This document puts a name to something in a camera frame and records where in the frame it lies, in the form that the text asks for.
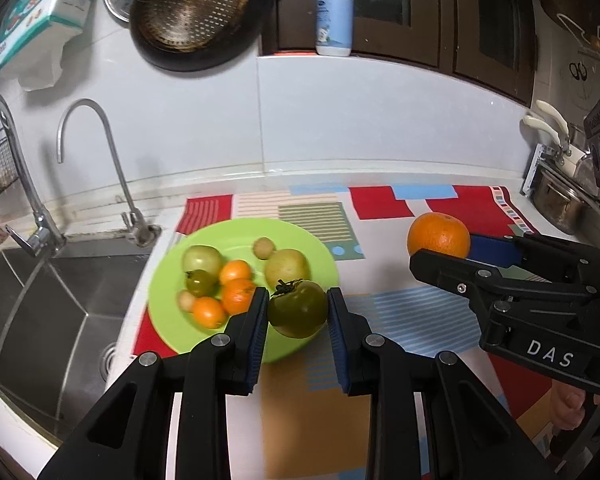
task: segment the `wooden cabinet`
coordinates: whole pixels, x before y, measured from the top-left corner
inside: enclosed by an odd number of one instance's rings
[[[456,16],[454,73],[530,104],[536,57],[531,0],[456,0]]]
[[[315,1],[278,0],[277,37],[265,32],[268,53],[313,50]],[[353,51],[438,65],[439,0],[354,0]]]
[[[265,54],[314,49],[315,1],[277,1],[263,32]],[[531,0],[354,0],[352,50],[424,65],[531,101]]]

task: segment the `white countertop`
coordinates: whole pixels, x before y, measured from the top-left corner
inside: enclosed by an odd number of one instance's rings
[[[340,174],[296,174],[279,177],[267,177],[264,179],[248,178],[231,180],[225,182],[213,182],[199,184],[192,189],[178,188],[165,190],[163,196],[137,200],[136,205],[143,211],[149,222],[162,227],[162,235],[149,258],[146,267],[139,280],[138,286],[130,303],[128,312],[122,324],[118,339],[116,357],[112,364],[109,382],[113,382],[132,361],[132,351],[138,334],[138,328],[142,321],[148,287],[152,275],[163,256],[171,245],[174,230],[180,220],[186,199],[191,196],[209,196],[214,194],[229,194],[236,192],[266,191],[288,187],[290,184],[315,184],[323,182],[337,182],[344,185],[373,186],[388,182],[418,183],[418,184],[468,184],[474,186],[506,186],[510,192],[510,198],[520,212],[541,232],[547,235],[575,239],[567,237],[536,211],[532,203],[520,195],[518,190],[522,186],[522,179],[494,178],[492,176],[473,176],[466,174],[414,174],[414,173],[340,173]],[[85,206],[80,209],[75,206],[71,216],[74,220],[63,227],[67,235],[106,232],[118,230],[122,227],[120,212],[126,210],[126,204],[115,203],[92,207],[93,197],[87,200]],[[14,228],[26,230],[32,225],[32,218],[25,216],[17,221],[10,222]],[[4,246],[11,246],[9,240]],[[253,453],[249,450],[250,442],[259,442],[257,439],[249,439],[250,432],[257,428],[260,421],[259,414],[252,409],[257,403],[258,387],[250,397],[228,397],[227,418],[229,453],[234,480],[251,480],[261,478],[257,473],[262,471],[262,465],[253,463],[258,461],[260,452]],[[168,448],[167,478],[174,478],[174,456],[177,419],[180,408],[180,397],[176,396],[172,413],[172,425],[170,433],[170,445]],[[56,451],[56,446],[41,436],[34,428],[24,422],[1,398],[0,398],[0,446],[5,449],[20,465],[34,477],[40,473],[46,462]]]

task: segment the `lotion bottle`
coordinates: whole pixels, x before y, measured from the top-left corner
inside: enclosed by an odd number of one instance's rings
[[[347,57],[353,42],[353,0],[318,0],[315,49],[321,56]]]

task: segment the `wall tile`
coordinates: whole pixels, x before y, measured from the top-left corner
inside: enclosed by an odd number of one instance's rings
[[[117,182],[100,121],[87,108],[69,119],[65,163],[56,164],[58,121],[77,98],[105,109],[128,180],[262,161],[255,46],[218,69],[168,73],[146,63],[121,28],[64,56],[62,68],[55,86],[23,92],[13,109],[43,200]]]
[[[264,161],[409,160],[522,172],[526,108],[413,66],[360,58],[258,58]]]

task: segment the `yellow-green tomato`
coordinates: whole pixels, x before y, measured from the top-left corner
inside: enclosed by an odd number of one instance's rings
[[[215,247],[192,245],[182,256],[182,270],[193,272],[198,269],[206,270],[217,279],[222,269],[222,254]]]
[[[312,336],[327,320],[327,295],[309,280],[278,285],[280,292],[269,301],[269,322],[278,332],[294,339]]]

